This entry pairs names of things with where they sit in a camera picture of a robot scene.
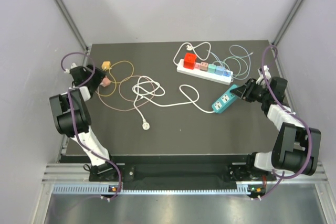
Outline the salmon pink charger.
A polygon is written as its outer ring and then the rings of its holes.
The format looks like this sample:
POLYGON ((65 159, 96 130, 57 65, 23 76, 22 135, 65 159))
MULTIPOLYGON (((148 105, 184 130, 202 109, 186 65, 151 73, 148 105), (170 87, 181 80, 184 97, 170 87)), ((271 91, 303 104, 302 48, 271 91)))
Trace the salmon pink charger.
POLYGON ((107 87, 111 84, 111 80, 108 77, 105 77, 102 82, 100 83, 100 85, 102 87, 107 87))

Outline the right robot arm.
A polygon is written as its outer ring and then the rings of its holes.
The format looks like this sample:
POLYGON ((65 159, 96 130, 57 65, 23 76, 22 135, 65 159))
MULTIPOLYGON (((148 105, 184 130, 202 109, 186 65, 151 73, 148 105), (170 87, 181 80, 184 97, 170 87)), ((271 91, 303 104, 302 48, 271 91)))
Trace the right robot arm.
POLYGON ((299 172, 304 167, 309 147, 311 155, 302 174, 311 176, 317 169, 321 132, 311 128, 308 133, 305 126, 293 117, 295 113, 284 103, 287 83, 286 79, 272 77, 269 90, 251 78, 244 85, 230 90, 232 95, 246 102, 261 103, 261 110, 279 131, 272 151, 250 155, 252 162, 245 166, 245 174, 252 180, 258 179, 264 171, 299 172))

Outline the white power strip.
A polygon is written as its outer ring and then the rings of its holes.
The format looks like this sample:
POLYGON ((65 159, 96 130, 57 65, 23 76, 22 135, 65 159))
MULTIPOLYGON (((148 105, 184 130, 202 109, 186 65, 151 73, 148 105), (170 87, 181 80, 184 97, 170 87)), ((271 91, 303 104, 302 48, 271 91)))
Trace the white power strip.
POLYGON ((230 85, 234 80, 232 77, 233 72, 229 71, 228 74, 222 74, 221 76, 215 73, 199 70, 197 68, 188 69, 183 67, 184 60, 181 59, 176 67, 176 71, 189 76, 201 78, 208 81, 213 81, 220 84, 230 85))

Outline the light blue charger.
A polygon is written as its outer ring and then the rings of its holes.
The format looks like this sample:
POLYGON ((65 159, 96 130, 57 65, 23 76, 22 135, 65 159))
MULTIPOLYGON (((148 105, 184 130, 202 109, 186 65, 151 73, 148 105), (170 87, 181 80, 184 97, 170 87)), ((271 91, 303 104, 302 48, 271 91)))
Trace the light blue charger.
POLYGON ((222 67, 222 66, 217 66, 217 67, 216 67, 216 70, 215 70, 215 74, 216 74, 216 75, 219 75, 219 76, 222 76, 223 73, 224 73, 224 71, 225 71, 225 68, 224 68, 224 67, 222 67))

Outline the teal power strip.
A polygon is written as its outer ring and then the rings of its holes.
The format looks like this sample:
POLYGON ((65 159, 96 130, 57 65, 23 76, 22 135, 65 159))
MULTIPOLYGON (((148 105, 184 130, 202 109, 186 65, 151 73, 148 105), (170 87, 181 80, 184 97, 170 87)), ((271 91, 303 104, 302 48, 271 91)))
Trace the teal power strip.
POLYGON ((231 106, 238 97, 231 93, 233 89, 238 88, 238 85, 233 84, 228 90, 221 95, 213 104, 212 109, 215 113, 223 113, 229 106, 231 106))

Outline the yellow charger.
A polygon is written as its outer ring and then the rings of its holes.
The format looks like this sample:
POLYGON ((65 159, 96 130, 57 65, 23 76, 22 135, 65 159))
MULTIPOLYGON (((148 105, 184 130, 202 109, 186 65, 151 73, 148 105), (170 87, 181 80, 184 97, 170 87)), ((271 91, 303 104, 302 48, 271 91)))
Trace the yellow charger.
POLYGON ((110 61, 104 61, 101 65, 102 70, 106 71, 111 68, 111 62, 110 61))

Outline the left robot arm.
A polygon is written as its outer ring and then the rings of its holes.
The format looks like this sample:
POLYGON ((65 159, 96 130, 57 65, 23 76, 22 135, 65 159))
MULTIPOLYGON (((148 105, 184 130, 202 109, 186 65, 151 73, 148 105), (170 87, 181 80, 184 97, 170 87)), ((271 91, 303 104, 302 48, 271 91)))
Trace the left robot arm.
POLYGON ((74 140, 87 154, 90 164, 83 167, 89 172, 91 182, 120 181, 120 170, 94 134, 86 106, 86 101, 93 97, 106 74, 91 64, 73 64, 68 73, 73 78, 72 87, 65 93, 49 98, 56 130, 74 140))

